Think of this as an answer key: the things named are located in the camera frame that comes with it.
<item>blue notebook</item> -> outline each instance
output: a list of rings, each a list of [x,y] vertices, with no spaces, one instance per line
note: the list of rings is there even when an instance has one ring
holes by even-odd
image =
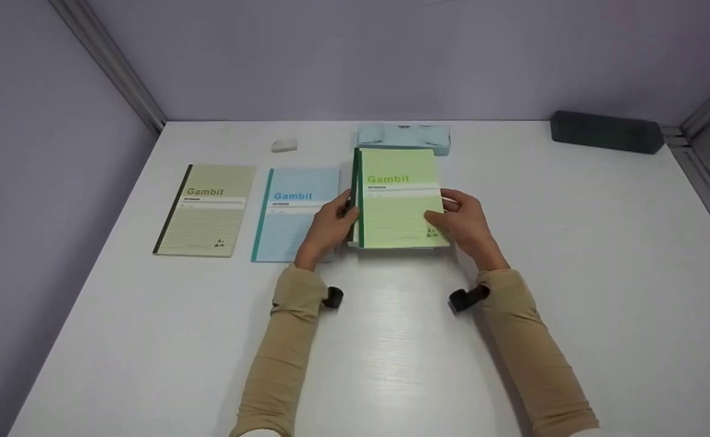
[[[252,262],[292,262],[314,214],[336,196],[338,167],[271,169],[252,248]],[[328,254],[323,261],[331,259],[332,255]]]

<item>stack of notebooks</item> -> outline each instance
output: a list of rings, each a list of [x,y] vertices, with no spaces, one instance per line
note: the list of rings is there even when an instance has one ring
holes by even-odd
[[[449,246],[449,238],[425,221],[443,211],[435,157],[430,149],[355,149],[352,200],[360,218],[347,236],[363,249]]]

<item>lavender wall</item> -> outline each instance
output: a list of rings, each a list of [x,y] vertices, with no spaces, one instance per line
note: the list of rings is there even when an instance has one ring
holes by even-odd
[[[90,0],[172,119],[683,121],[710,0]]]
[[[49,3],[0,0],[0,435],[153,142]]]

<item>beige notebook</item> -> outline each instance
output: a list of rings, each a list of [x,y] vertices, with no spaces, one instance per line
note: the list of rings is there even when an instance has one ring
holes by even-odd
[[[230,257],[254,166],[188,166],[153,254]]]

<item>white table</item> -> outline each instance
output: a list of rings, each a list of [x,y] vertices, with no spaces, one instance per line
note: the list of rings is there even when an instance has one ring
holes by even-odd
[[[602,424],[710,436],[710,216],[671,152],[557,144],[545,122],[448,124],[443,185],[485,205]],[[11,435],[227,435],[284,268],[250,263],[268,169],[346,169],[355,126],[169,123]],[[288,137],[297,152],[269,152]],[[258,165],[233,258],[151,254],[188,163]],[[319,322],[299,437],[519,435],[474,318],[446,306],[474,274],[460,258],[346,252],[319,269],[346,296]]]

